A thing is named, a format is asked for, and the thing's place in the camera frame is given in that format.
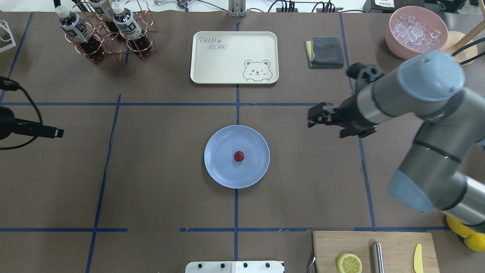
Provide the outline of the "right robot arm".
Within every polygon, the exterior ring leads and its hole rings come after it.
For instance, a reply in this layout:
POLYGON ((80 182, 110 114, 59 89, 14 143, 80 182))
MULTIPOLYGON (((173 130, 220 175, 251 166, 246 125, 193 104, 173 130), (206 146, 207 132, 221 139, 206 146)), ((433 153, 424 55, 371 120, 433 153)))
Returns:
POLYGON ((321 102, 308 111, 308 127, 340 126, 340 138, 366 137, 378 124, 408 113, 423 121, 387 192, 410 209, 432 209, 484 232, 484 184, 459 172, 473 146, 484 145, 484 97, 466 88, 460 64, 433 50, 385 73, 375 64, 352 64, 355 94, 338 107, 321 102))

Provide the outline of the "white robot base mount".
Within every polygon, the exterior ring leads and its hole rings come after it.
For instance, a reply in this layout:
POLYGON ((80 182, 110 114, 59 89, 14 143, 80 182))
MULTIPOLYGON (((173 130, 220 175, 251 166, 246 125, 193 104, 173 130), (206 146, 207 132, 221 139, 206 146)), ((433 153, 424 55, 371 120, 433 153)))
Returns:
POLYGON ((277 260, 193 261, 186 273, 284 273, 285 264, 277 260))

